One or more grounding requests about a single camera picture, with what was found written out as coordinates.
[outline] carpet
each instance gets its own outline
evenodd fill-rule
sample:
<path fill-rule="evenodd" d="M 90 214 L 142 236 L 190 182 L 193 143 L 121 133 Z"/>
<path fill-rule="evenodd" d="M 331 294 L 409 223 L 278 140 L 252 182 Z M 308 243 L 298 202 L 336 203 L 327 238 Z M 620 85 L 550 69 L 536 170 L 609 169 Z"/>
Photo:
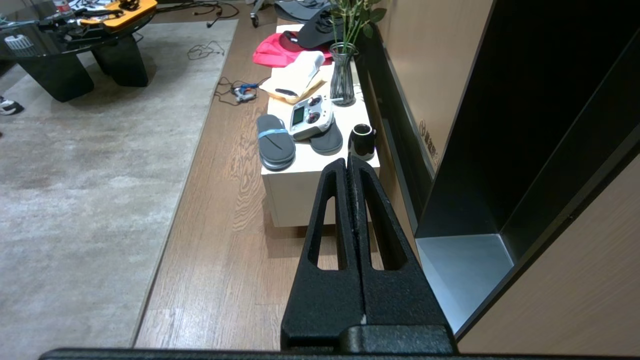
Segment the carpet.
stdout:
<path fill-rule="evenodd" d="M 1 359 L 132 345 L 237 21 L 204 24 L 140 31 L 146 88 L 90 53 L 95 90 L 66 103 L 18 66 L 0 79 L 26 108 L 0 117 Z M 189 59 L 211 40 L 225 55 Z"/>

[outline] wooden floor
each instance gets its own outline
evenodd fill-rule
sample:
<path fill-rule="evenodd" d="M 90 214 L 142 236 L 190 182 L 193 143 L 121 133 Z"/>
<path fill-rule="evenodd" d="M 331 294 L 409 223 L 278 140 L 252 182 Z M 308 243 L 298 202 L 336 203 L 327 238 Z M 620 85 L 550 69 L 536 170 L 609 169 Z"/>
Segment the wooden floor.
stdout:
<path fill-rule="evenodd" d="M 271 69 L 255 65 L 258 44 L 275 32 L 272 8 L 259 28 L 242 12 L 222 75 L 258 82 Z M 154 21 L 203 21 L 193 11 Z M 214 100 L 169 235 L 135 347 L 276 350 L 280 321 L 306 228 L 274 228 L 265 204 L 251 104 Z M 321 268 L 335 268 L 335 238 L 323 238 Z"/>

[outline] wall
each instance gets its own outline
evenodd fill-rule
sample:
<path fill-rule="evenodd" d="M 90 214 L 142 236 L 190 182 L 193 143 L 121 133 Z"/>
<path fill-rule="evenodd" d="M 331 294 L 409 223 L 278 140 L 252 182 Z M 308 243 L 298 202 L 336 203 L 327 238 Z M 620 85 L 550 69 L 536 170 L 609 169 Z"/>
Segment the wall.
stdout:
<path fill-rule="evenodd" d="M 388 0 L 379 24 L 416 127 L 437 169 L 492 0 Z"/>
<path fill-rule="evenodd" d="M 460 351 L 640 356 L 638 184 L 640 156 L 469 330 Z"/>

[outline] black cap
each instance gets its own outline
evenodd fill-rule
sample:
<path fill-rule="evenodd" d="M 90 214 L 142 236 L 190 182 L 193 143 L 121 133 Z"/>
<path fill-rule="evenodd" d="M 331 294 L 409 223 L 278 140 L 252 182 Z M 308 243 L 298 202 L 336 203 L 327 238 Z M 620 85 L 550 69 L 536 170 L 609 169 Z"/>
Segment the black cap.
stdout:
<path fill-rule="evenodd" d="M 328 45 L 335 42 L 333 35 L 333 25 L 331 24 L 331 9 L 335 5 L 325 6 L 317 14 L 315 14 L 298 32 L 298 45 L 305 49 L 314 49 L 322 45 Z M 334 18 L 336 21 L 337 40 L 342 41 L 342 33 L 344 26 L 342 25 L 342 17 Z"/>

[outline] sneaker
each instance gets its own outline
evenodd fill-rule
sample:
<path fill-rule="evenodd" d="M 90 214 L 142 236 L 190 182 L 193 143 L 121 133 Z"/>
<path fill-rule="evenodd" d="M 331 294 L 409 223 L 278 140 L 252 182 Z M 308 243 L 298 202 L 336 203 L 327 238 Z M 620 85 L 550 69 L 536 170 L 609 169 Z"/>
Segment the sneaker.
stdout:
<path fill-rule="evenodd" d="M 14 115 L 24 110 L 22 105 L 0 96 L 0 115 Z"/>

